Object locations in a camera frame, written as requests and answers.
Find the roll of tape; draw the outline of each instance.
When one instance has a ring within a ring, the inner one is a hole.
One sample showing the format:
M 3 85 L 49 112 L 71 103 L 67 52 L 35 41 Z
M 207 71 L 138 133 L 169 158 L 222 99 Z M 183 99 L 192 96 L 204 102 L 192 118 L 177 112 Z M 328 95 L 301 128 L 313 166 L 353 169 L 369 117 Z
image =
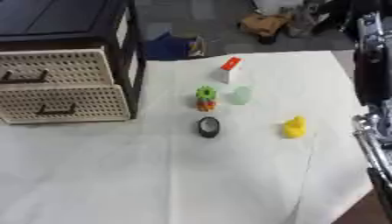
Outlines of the roll of tape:
M 201 136 L 213 138 L 219 134 L 221 125 L 216 118 L 206 116 L 198 121 L 198 128 Z

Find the floor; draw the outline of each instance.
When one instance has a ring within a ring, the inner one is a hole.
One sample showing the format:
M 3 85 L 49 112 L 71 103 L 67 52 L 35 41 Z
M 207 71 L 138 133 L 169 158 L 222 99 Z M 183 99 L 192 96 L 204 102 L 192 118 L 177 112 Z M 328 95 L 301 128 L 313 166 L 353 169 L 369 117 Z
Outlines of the floor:
M 207 56 L 227 53 L 347 50 L 353 44 L 338 31 L 318 37 L 288 38 L 283 33 L 274 45 L 261 45 L 254 36 L 240 32 L 236 24 L 252 12 L 251 0 L 136 0 L 144 37 L 154 39 L 163 32 L 200 35 L 207 42 Z
M 389 224 L 387 217 L 375 192 L 370 192 L 365 198 L 355 204 L 347 213 L 337 219 L 333 224 Z

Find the green gear toy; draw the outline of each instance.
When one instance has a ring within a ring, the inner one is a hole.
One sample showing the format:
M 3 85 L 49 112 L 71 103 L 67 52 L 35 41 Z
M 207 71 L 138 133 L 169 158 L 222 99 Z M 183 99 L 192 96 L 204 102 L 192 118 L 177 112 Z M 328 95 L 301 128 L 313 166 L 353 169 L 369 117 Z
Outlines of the green gear toy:
M 212 87 L 201 87 L 196 92 L 198 98 L 198 110 L 209 111 L 215 109 L 216 91 Z

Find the white woven drawer front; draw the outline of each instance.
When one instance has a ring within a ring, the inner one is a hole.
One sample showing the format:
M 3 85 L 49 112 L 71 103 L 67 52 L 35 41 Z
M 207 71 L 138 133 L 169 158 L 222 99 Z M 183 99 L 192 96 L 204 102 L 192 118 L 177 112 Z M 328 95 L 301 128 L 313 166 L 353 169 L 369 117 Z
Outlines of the white woven drawer front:
M 117 85 L 0 89 L 7 123 L 63 123 L 127 120 L 130 112 Z
M 0 52 L 0 85 L 6 73 L 14 80 L 33 83 L 47 71 L 46 84 L 111 84 L 109 64 L 102 49 L 57 50 L 36 52 Z

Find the gray floor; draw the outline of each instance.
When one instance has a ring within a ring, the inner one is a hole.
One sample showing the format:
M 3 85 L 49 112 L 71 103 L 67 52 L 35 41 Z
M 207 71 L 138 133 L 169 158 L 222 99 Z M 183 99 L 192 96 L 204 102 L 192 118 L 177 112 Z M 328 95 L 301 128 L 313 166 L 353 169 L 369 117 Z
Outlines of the gray floor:
M 333 55 L 338 60 L 340 65 L 345 69 L 346 74 L 352 80 L 354 78 L 354 50 L 347 51 L 333 51 Z
M 251 0 L 136 0 L 136 7 L 146 39 L 154 39 L 166 31 L 175 35 L 198 34 L 207 42 L 207 56 L 353 48 L 338 31 L 308 39 L 281 34 L 274 45 L 261 45 L 235 26 L 254 9 Z

